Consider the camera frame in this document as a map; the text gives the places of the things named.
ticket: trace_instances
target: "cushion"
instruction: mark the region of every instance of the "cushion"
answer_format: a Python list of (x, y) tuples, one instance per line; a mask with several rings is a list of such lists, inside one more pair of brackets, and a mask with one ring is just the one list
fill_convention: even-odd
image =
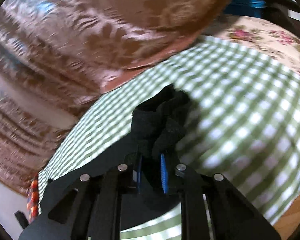
[[(56, 179), (94, 159), (130, 131), (133, 109), (173, 83), (193, 101), (183, 163), (224, 174), (274, 224), (300, 192), (300, 76), (270, 56), (201, 36), (188, 50), (103, 95), (39, 173), (40, 199)], [(180, 238), (180, 206), (121, 233)]]

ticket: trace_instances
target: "blue object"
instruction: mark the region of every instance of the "blue object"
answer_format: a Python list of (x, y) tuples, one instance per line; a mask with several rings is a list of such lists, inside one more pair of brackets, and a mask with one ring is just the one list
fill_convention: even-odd
[(232, 1), (224, 13), (261, 18), (264, 7), (265, 2), (263, 0), (250, 0), (247, 3)]
[(232, 0), (224, 13), (261, 18), (264, 7), (265, 2), (263, 0)]
[(161, 167), (161, 184), (163, 188), (163, 193), (166, 194), (168, 193), (168, 171), (167, 171), (166, 161), (164, 159), (163, 154), (161, 154), (160, 167)]
[(141, 185), (141, 165), (142, 165), (142, 155), (139, 154), (139, 163), (138, 163), (138, 170), (137, 170), (137, 179), (136, 179), (136, 185), (138, 188), (138, 192), (140, 192), (140, 185)]

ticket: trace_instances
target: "floral cushion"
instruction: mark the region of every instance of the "floral cushion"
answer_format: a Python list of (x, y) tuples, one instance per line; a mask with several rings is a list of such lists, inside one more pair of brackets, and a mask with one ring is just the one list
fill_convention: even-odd
[(234, 15), (220, 15), (204, 34), (256, 49), (300, 75), (300, 39), (269, 21)]

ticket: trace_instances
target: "metal pin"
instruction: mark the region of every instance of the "metal pin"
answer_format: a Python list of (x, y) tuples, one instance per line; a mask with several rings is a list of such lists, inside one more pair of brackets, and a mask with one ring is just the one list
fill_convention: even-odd
[(184, 164), (180, 163), (177, 165), (177, 170), (178, 171), (185, 171), (187, 168), (187, 166), (185, 166)]
[(88, 174), (82, 174), (80, 176), (80, 181), (85, 182), (88, 181), (90, 179), (90, 176)]
[(214, 174), (214, 179), (215, 180), (217, 180), (217, 181), (222, 181), (223, 180), (223, 175), (222, 174), (219, 174), (219, 173), (217, 173), (217, 174)]
[(117, 169), (118, 169), (119, 171), (125, 171), (125, 170), (128, 169), (128, 165), (126, 165), (126, 164), (120, 164), (120, 165), (117, 167)]

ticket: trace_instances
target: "pink satin fabric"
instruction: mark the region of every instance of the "pink satin fabric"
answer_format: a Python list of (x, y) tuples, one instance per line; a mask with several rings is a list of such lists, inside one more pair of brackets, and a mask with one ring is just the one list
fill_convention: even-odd
[(25, 194), (100, 97), (187, 48), (230, 0), (6, 0), (0, 180)]

